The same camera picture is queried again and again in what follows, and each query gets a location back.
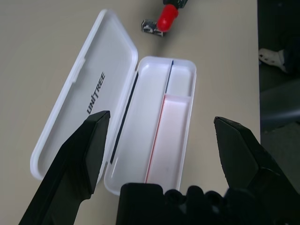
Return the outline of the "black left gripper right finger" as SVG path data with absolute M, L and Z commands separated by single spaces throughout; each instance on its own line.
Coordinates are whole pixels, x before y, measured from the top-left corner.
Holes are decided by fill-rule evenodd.
M 223 117 L 214 125 L 228 186 L 252 193 L 274 224 L 298 225 L 300 195 L 251 130 Z

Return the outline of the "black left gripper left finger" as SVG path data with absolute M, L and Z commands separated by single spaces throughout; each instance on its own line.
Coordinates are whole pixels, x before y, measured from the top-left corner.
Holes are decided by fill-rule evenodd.
M 80 204 L 94 194 L 109 119 L 109 111 L 90 115 L 63 143 L 20 224 L 74 224 Z

